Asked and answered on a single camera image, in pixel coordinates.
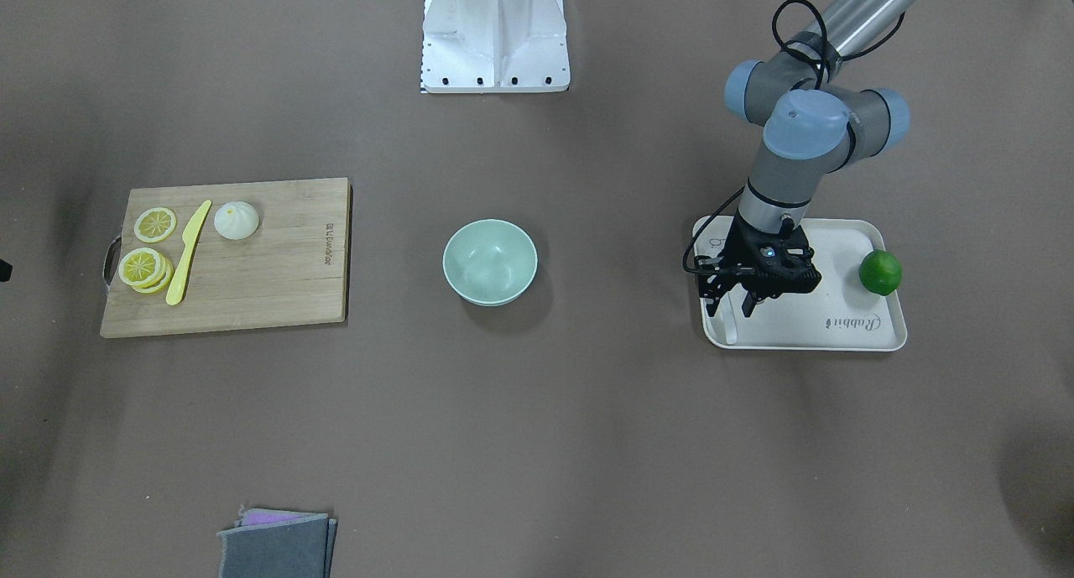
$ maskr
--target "mint green bowl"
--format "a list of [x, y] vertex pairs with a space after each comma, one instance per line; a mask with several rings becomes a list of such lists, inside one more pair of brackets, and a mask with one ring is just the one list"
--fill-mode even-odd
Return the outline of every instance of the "mint green bowl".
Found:
[[518, 226], [482, 219], [444, 248], [444, 276], [464, 300], [485, 307], [517, 300], [537, 275], [537, 247]]

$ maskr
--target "gray cloth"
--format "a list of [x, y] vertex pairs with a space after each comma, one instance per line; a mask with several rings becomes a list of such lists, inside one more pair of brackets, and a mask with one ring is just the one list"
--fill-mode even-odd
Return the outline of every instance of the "gray cloth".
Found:
[[[275, 516], [265, 520], [268, 515]], [[256, 523], [247, 517], [261, 518]], [[250, 509], [223, 540], [220, 578], [328, 578], [336, 521], [325, 514]]]

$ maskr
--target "robotic arm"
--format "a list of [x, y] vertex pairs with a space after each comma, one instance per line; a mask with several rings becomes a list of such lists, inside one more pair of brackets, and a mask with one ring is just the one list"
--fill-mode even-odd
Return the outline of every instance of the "robotic arm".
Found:
[[766, 299], [809, 293], [821, 283], [801, 229], [821, 177], [890, 148], [910, 128], [910, 109], [899, 93], [851, 91], [831, 81], [844, 62], [875, 49], [880, 44], [867, 45], [901, 23], [913, 1], [836, 0], [821, 15], [806, 1], [789, 0], [775, 19], [787, 5], [801, 3], [816, 24], [785, 43], [773, 19], [780, 53], [768, 62], [743, 62], [730, 74], [725, 104], [765, 131], [724, 250], [695, 257], [693, 268], [684, 262], [697, 276], [710, 317], [737, 285], [748, 293], [742, 313], [749, 317]]

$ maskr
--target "green fruit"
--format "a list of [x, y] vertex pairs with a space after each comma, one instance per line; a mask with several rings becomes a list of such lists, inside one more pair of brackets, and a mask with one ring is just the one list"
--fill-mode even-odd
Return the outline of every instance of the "green fruit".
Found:
[[889, 295], [902, 281], [902, 264], [894, 255], [875, 249], [861, 260], [858, 279], [870, 292]]

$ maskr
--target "cutting board handle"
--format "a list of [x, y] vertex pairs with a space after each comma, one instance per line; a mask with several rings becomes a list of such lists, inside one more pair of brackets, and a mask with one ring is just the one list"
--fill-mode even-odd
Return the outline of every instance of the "cutting board handle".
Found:
[[122, 236], [116, 236], [115, 241], [108, 245], [108, 250], [104, 254], [104, 263], [101, 265], [101, 278], [104, 280], [104, 290], [112, 289], [112, 278], [116, 275], [116, 268], [119, 264], [119, 242]]

